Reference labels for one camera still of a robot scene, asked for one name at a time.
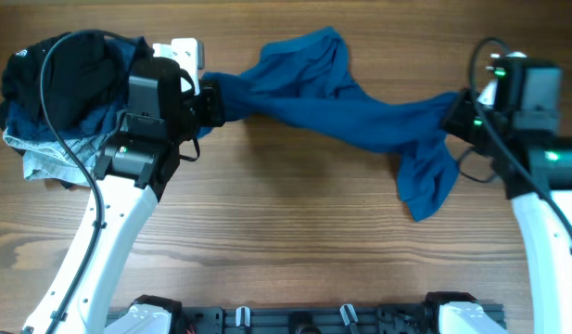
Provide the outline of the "blue polo shirt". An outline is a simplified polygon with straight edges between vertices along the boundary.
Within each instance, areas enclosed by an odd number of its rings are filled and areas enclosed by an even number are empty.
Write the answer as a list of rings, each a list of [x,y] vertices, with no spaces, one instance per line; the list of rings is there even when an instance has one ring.
[[[219,83],[228,122],[262,114],[373,153],[398,154],[399,198],[415,221],[436,213],[457,180],[440,126],[456,93],[404,104],[369,96],[352,78],[348,46],[332,27],[266,44],[258,63],[238,75],[203,77]]]

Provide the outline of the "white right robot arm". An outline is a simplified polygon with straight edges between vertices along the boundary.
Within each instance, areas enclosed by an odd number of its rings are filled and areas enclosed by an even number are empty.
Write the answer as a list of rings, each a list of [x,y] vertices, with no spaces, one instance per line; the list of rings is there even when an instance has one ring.
[[[491,159],[524,241],[534,330],[572,333],[572,137],[553,111],[482,106],[470,90],[454,99],[445,131]]]

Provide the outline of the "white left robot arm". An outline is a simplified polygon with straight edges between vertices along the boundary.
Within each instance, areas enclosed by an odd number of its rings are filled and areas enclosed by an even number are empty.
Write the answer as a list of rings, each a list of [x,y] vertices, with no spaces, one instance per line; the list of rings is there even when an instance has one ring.
[[[109,306],[139,232],[158,206],[201,127],[224,123],[221,90],[201,81],[198,93],[161,93],[149,86],[130,94],[120,128],[97,155],[95,190],[49,290],[25,321],[25,333],[173,333],[182,305],[138,298],[129,313],[108,320]]]

